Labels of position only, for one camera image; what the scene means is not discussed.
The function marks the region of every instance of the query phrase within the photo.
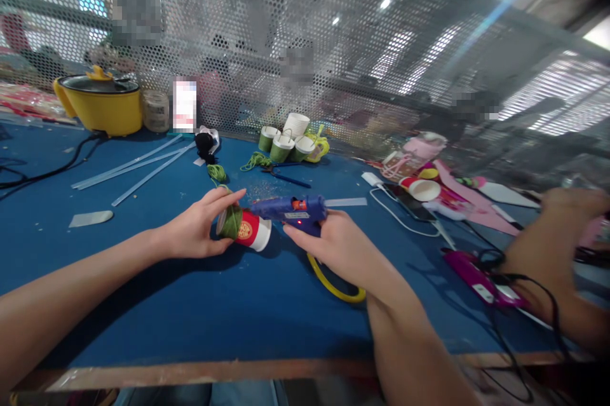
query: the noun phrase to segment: metal mesh fence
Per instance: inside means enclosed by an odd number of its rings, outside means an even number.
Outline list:
[[[608,52],[515,10],[491,20],[493,0],[138,0],[157,8],[147,25],[162,32],[130,46],[112,43],[114,2],[0,0],[0,61],[47,89],[91,64],[169,95],[175,76],[192,78],[199,122],[245,139],[296,111],[327,125],[333,150],[381,158],[429,116],[460,111],[466,123],[445,153],[458,168],[505,179],[508,149],[517,160],[569,132],[595,137],[582,153],[607,161]],[[565,105],[518,135],[498,131],[547,97]],[[503,122],[483,121],[489,113]]]

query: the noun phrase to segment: person's left hand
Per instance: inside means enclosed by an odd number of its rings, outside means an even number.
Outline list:
[[[228,194],[218,187],[207,192],[171,222],[153,230],[154,238],[170,258],[205,258],[223,254],[233,240],[210,239],[212,223],[218,215],[246,194],[246,189]]]

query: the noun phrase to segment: hand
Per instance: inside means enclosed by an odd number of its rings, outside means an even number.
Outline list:
[[[238,205],[245,194],[245,189],[228,194],[227,189],[218,187],[207,192],[171,222],[153,230],[164,254],[170,258],[205,258],[223,254],[233,240],[210,239],[212,222],[227,207]]]
[[[291,225],[284,225],[284,231],[299,247],[335,274],[365,290],[372,291],[379,281],[384,281],[388,276],[387,271],[398,274],[345,212],[329,210],[328,218],[320,225],[322,235],[319,238]]]
[[[595,219],[610,210],[610,195],[603,190],[555,188],[545,193],[543,211],[569,209]]]

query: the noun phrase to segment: blue tabletop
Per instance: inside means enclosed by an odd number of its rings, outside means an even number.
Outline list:
[[[53,170],[68,161],[64,151],[88,132],[64,128],[0,126],[3,164],[27,175]],[[0,295],[44,274],[110,247],[138,232],[160,226],[214,187],[205,166],[193,164],[193,149],[164,169],[118,207],[111,203],[163,161],[100,185],[76,191],[70,185],[153,150],[168,139],[140,132],[83,147],[87,161],[17,192],[0,191]],[[166,151],[178,149],[181,141]],[[222,139],[219,163],[231,189],[246,187],[242,206],[275,196],[303,196],[294,184],[259,169],[241,172],[257,145]],[[326,198],[366,196],[368,206],[346,208],[354,221],[404,275],[424,304],[430,320],[453,353],[500,352],[480,299],[445,264],[441,238],[404,230],[369,195],[360,177],[372,169],[333,154],[317,165],[282,170],[307,180],[309,194]],[[14,175],[0,173],[3,182]],[[402,213],[394,202],[397,213]],[[526,224],[534,210],[506,206]],[[99,225],[68,228],[78,213],[113,210]],[[421,231],[430,226],[406,213],[405,223]],[[336,299],[316,279],[304,252],[274,223],[268,247],[260,253],[233,245],[225,255],[203,260],[172,260],[144,271],[105,300],[42,363],[43,368],[153,365],[221,360],[278,358],[372,358],[372,337],[365,307]],[[463,250],[486,247],[460,224],[443,219]],[[510,237],[478,226],[500,247]],[[554,350],[550,332],[509,312],[498,316],[516,351]]]

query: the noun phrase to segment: yellow rice cooker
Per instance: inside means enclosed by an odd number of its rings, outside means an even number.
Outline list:
[[[69,117],[78,117],[87,130],[126,136],[142,128],[140,86],[114,80],[99,66],[93,73],[56,79],[53,89]]]

